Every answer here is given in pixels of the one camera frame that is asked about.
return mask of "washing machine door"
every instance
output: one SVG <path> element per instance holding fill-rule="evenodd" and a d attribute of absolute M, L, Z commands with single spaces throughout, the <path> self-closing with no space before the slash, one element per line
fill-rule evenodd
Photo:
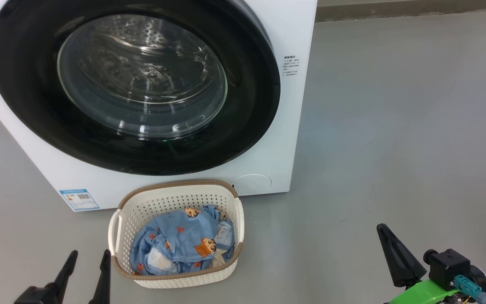
<path fill-rule="evenodd" d="M 174 175 L 258 142 L 280 79 L 255 18 L 227 0 L 10 0 L 0 12 L 0 93 L 66 154 Z"/>

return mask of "basket handle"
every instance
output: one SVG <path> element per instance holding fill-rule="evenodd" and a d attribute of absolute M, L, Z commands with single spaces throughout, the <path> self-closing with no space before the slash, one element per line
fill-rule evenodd
<path fill-rule="evenodd" d="M 239 198 L 235 199 L 235 205 L 238 209 L 238 225 L 239 225 L 239 235 L 238 235 L 238 243 L 243 242 L 243 238 L 245 238 L 245 215 L 243 213 L 243 205 L 241 204 L 241 200 Z"/>
<path fill-rule="evenodd" d="M 121 226 L 122 226 L 122 219 L 123 216 L 121 216 L 121 209 L 116 210 L 116 212 L 113 213 L 112 219 L 110 219 L 110 224 L 108 225 L 108 249 L 110 250 L 110 253 L 112 256 L 117 254 L 117 249 L 119 248 L 119 237 L 121 235 Z M 116 224 L 116 219 L 118 220 L 118 225 L 117 225 L 117 235 L 116 235 L 116 242 L 114 244 L 113 240 L 113 229 Z"/>

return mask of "teal connector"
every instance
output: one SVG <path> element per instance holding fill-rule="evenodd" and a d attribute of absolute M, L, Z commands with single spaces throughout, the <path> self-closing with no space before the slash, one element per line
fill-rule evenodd
<path fill-rule="evenodd" d="M 486 293 L 478 284 L 470 281 L 467 277 L 457 275 L 455 277 L 455 288 L 460 290 L 461 293 L 471 296 L 479 304 L 486 304 Z"/>
<path fill-rule="evenodd" d="M 474 299 L 483 292 L 478 284 L 470 281 L 470 279 L 468 279 L 464 275 L 457 275 L 455 277 L 455 288 L 460 290 L 461 293 L 467 294 Z"/>

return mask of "cartoon character print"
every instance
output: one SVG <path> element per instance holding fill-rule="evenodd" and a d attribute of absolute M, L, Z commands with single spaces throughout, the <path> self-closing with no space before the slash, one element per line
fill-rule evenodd
<path fill-rule="evenodd" d="M 185 208 L 185 213 L 187 213 L 188 217 L 196 217 L 198 214 L 200 214 L 200 210 L 196 210 L 194 208 Z"/>
<path fill-rule="evenodd" d="M 198 254 L 202 256 L 202 258 L 205 258 L 208 255 L 215 253 L 216 243 L 215 240 L 209 239 L 207 237 L 202 237 L 200 245 L 195 246 L 194 248 L 196 252 L 198 252 Z"/>

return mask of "blue fabric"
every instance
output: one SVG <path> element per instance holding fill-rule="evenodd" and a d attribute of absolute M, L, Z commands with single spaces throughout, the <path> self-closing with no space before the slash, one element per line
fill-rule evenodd
<path fill-rule="evenodd" d="M 167 275 L 207 269 L 216 248 L 234 246 L 233 226 L 214 205 L 186 208 L 156 216 L 135 236 L 130 262 L 135 273 Z"/>

